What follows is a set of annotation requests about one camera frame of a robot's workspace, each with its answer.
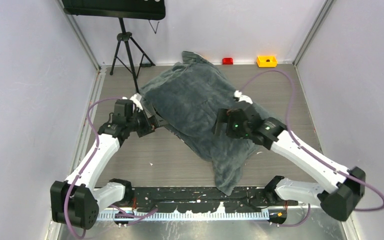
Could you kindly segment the grey plush pillowcase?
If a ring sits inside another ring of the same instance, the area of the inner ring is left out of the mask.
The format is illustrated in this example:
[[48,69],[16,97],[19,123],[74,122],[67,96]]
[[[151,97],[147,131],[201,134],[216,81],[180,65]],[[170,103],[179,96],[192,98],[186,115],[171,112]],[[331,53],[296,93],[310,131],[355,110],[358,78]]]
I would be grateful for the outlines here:
[[198,53],[183,51],[175,63],[139,89],[142,101],[152,104],[170,132],[201,159],[211,162],[214,184],[229,196],[243,175],[246,160],[260,146],[212,132],[219,109],[234,104],[236,88]]

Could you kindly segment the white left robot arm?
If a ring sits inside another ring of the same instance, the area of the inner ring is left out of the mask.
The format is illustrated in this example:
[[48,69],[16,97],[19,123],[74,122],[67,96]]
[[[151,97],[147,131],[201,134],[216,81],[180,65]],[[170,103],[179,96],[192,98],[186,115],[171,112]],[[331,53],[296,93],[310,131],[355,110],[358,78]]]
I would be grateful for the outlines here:
[[144,137],[165,125],[138,93],[130,98],[115,98],[109,120],[98,129],[93,128],[95,141],[88,153],[64,181],[55,181],[50,187],[52,220],[68,227],[89,230],[99,213],[118,203],[128,207],[134,199],[131,182],[111,179],[95,189],[97,181],[113,155],[120,150],[131,133]]

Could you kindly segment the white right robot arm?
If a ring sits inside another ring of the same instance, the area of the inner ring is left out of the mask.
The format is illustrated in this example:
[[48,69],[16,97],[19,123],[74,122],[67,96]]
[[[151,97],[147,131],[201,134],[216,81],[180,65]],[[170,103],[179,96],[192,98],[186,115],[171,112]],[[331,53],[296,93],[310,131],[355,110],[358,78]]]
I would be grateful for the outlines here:
[[241,102],[239,107],[217,111],[214,135],[224,130],[232,139],[247,139],[283,156],[310,175],[315,182],[294,181],[275,176],[268,184],[265,198],[271,205],[297,201],[321,207],[331,218],[344,222],[365,194],[366,173],[355,166],[341,165],[290,132],[274,117],[262,118],[254,106]]

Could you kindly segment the red small block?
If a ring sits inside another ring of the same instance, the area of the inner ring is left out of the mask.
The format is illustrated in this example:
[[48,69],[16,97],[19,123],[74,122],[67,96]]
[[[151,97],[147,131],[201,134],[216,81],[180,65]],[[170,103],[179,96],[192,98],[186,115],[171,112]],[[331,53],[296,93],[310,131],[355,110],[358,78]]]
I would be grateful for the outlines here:
[[221,64],[222,65],[233,65],[234,64],[234,60],[232,57],[224,57],[221,61]]

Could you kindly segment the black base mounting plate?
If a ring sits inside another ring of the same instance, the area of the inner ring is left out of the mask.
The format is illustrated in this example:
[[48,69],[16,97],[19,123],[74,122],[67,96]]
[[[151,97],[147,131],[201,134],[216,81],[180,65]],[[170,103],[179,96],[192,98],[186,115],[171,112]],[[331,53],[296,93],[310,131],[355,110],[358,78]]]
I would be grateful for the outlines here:
[[126,200],[114,203],[117,207],[126,207],[147,213],[157,209],[158,213],[185,214],[214,213],[257,213],[268,207],[297,206],[294,200],[281,200],[267,193],[263,187],[237,186],[230,195],[216,187],[134,187]]

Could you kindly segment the yellow small bin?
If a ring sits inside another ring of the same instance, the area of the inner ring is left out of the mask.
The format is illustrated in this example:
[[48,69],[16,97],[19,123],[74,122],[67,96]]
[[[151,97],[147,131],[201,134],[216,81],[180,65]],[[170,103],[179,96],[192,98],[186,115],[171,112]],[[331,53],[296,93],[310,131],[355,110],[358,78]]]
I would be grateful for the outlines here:
[[259,68],[275,68],[278,65],[274,55],[258,55],[256,63]]

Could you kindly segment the black tripod stand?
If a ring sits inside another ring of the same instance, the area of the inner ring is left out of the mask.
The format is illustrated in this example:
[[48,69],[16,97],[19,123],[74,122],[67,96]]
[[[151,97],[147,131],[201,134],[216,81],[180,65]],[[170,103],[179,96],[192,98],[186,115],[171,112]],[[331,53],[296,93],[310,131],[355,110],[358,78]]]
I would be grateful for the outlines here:
[[[121,32],[117,35],[117,45],[114,51],[113,61],[110,67],[109,74],[112,76],[116,67],[116,62],[120,62],[128,72],[131,74],[134,84],[134,89],[136,93],[139,93],[138,77],[142,68],[150,68],[156,66],[156,64],[151,60],[149,55],[143,50],[143,48],[138,44],[138,42],[133,38],[133,34],[130,31],[127,31],[124,19],[118,18]],[[130,42],[140,51],[141,59],[138,67],[135,67],[134,58],[132,50],[130,47]],[[125,46],[125,51],[127,55],[128,64],[124,63],[123,60],[119,57],[119,51],[121,45]]]

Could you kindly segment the black panel on tripod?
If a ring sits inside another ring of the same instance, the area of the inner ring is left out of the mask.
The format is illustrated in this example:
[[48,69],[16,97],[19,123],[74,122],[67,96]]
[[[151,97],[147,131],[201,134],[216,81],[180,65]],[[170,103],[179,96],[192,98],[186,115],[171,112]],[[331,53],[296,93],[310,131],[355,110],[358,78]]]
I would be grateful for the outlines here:
[[66,14],[76,16],[142,20],[162,20],[166,16],[163,0],[63,0],[62,4]]

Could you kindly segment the aluminium left side rail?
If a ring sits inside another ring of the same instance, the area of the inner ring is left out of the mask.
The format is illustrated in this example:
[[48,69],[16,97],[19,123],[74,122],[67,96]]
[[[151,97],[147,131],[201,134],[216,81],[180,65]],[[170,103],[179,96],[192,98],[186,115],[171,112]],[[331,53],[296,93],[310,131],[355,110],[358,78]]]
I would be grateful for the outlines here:
[[69,175],[76,169],[76,167],[81,163],[81,161],[89,151],[88,144],[89,144],[92,128],[90,127],[89,122],[87,120],[87,113],[90,105],[98,101],[101,97],[102,88],[103,88],[104,80],[107,73],[107,68],[108,67],[105,65],[101,68],[101,70],[98,71],[96,75],[96,79],[92,86],[92,90],[90,92],[89,99],[86,104],[85,117],[83,119],[83,123],[80,129],[81,131],[78,136],[78,141],[77,141],[76,150],[73,156],[72,165],[68,173]]

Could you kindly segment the aluminium rail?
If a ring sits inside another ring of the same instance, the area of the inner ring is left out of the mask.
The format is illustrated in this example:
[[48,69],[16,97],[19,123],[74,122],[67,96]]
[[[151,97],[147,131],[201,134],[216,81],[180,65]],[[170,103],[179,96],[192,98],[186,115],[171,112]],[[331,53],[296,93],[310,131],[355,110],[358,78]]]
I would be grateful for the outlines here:
[[78,136],[78,141],[77,141],[76,150],[73,156],[72,165],[68,173],[69,175],[76,169],[76,167],[81,163],[81,161],[89,151],[88,144],[89,144],[92,128],[90,127],[89,122],[87,120],[87,113],[90,105],[98,101],[101,97],[102,88],[103,88],[104,80],[107,73],[107,68],[108,67],[105,65],[101,68],[101,70],[98,71],[96,75],[96,79],[92,86],[92,90],[90,92],[89,99],[86,104],[85,117],[83,119],[83,123],[80,129],[81,131]]
[[143,217],[145,221],[221,221],[221,220],[262,220],[273,221],[275,223],[283,223],[289,212],[293,209],[304,208],[308,206],[303,202],[298,202],[297,206],[279,206],[267,207],[259,212],[247,213],[225,213],[222,212],[225,208],[222,207],[214,213],[180,213],[174,211],[172,213],[158,213],[155,208],[149,212],[139,212],[138,210],[128,209],[127,207],[107,208],[102,211],[97,219],[98,221],[113,221],[115,223],[131,223]]

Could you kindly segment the aluminium front rail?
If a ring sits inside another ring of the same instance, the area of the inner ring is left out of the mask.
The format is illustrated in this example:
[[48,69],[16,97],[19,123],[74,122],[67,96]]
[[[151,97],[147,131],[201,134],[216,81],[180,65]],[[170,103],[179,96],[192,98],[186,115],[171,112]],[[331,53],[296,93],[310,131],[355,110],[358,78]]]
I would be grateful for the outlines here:
[[131,223],[143,217],[145,221],[221,221],[221,220],[262,220],[273,221],[275,223],[283,223],[289,212],[293,209],[304,208],[308,206],[303,202],[298,202],[297,206],[279,206],[267,207],[259,212],[247,213],[225,213],[222,212],[225,208],[222,207],[214,213],[180,213],[174,211],[172,213],[158,213],[155,208],[149,212],[139,212],[138,210],[128,209],[127,207],[107,208],[102,211],[97,219],[98,221],[113,221],[115,223]]

